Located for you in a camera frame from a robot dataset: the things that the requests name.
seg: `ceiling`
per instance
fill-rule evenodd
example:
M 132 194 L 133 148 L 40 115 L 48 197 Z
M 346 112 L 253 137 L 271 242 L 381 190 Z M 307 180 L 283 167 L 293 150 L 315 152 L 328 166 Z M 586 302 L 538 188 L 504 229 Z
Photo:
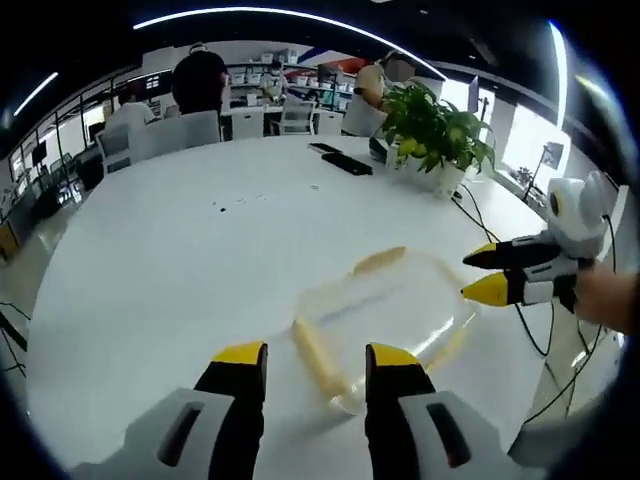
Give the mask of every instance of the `ceiling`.
M 557 102 L 557 67 L 551 34 L 543 18 L 558 19 L 561 29 L 575 39 L 577 45 L 607 67 L 612 60 L 612 48 L 620 52 L 620 45 L 624 45 L 624 29 L 605 28 L 607 21 L 615 25 L 630 22 L 622 13 L 621 18 L 608 20 L 602 9 L 597 16 L 589 15 L 585 10 L 589 7 L 584 5 L 576 14 L 554 5 L 561 2 L 526 3 L 531 5 L 527 10 L 522 5 L 515 9 L 491 1 L 465 0 L 455 3 L 394 0 L 382 4 L 368 0 L 229 0 L 224 4 L 180 2 L 179 11 L 252 5 L 314 13 L 374 32 L 422 58 L 494 73 L 554 103 Z M 7 21 L 5 17 L 7 28 L 0 31 L 5 46 L 5 68 L 0 76 L 0 114 L 4 112 L 0 117 L 3 119 L 0 158 L 62 100 L 117 68 L 140 63 L 142 53 L 146 51 L 194 41 L 232 39 L 301 43 L 368 58 L 377 58 L 387 50 L 384 45 L 353 32 L 287 16 L 258 13 L 201 15 L 134 31 L 132 25 L 135 23 L 175 13 L 176 2 L 115 0 L 99 4 L 98 9 L 86 8 L 87 3 L 81 3 L 81 9 L 77 5 L 78 2 L 60 0 L 38 2 L 36 6 L 35 2 L 25 0 L 11 6 L 13 21 Z M 594 36 L 595 31 L 607 31 L 607 34 Z M 578 62 L 575 51 L 571 50 L 570 68 Z M 622 70 L 620 66 L 613 66 L 607 72 L 624 91 L 626 76 L 618 74 Z M 54 71 L 59 72 L 59 77 L 18 117 L 12 119 L 7 115 Z M 603 124 L 587 96 L 579 88 L 571 93 L 568 114 L 579 117 L 598 137 L 604 138 Z

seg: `potted plant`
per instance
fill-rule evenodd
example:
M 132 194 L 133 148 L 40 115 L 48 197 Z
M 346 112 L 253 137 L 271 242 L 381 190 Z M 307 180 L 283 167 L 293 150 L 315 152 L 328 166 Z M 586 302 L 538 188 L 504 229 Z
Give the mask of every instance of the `potted plant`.
M 395 168 L 429 175 L 427 184 L 435 183 L 440 193 L 450 196 L 471 165 L 481 171 L 487 158 L 494 166 L 494 148 L 479 138 L 482 129 L 491 127 L 450 102 L 438 103 L 425 85 L 394 87 L 385 103 L 388 116 L 382 131 L 390 148 L 397 147 Z

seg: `black shirt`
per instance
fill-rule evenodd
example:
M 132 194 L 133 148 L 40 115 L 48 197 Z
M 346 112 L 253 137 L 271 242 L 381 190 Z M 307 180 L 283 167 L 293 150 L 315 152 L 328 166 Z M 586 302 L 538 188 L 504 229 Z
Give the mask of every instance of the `black shirt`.
M 213 52 L 194 52 L 182 59 L 171 78 L 171 91 L 180 113 L 220 112 L 225 73 L 224 60 Z

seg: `floor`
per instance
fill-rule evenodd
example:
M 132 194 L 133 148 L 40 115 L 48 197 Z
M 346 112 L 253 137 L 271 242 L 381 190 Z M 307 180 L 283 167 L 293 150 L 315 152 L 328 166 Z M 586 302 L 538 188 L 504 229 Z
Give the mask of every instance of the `floor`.
M 38 226 L 36 234 L 9 264 L 2 264 L 0 261 L 0 301 L 13 303 L 29 316 L 33 313 L 38 288 L 49 260 L 80 206 L 81 203 L 73 203 L 61 209 Z M 28 338 L 28 321 L 10 307 L 0 306 L 0 308 L 15 328 Z M 543 371 L 530 415 L 545 407 L 571 380 L 574 375 L 572 363 L 584 350 L 584 343 L 578 335 L 575 316 L 559 305 L 556 305 L 555 312 L 553 341 L 547 357 L 547 368 Z M 596 335 L 596 328 L 581 322 L 580 329 L 586 343 L 591 345 Z M 24 353 L 13 342 L 10 343 L 18 361 L 24 362 Z M 4 368 L 15 365 L 7 343 L 3 340 L 0 340 L 0 360 Z M 14 368 L 5 375 L 16 393 L 18 402 L 26 406 L 25 382 L 20 370 Z M 567 389 L 562 398 L 535 421 L 564 417 L 569 409 L 571 394 L 572 388 Z

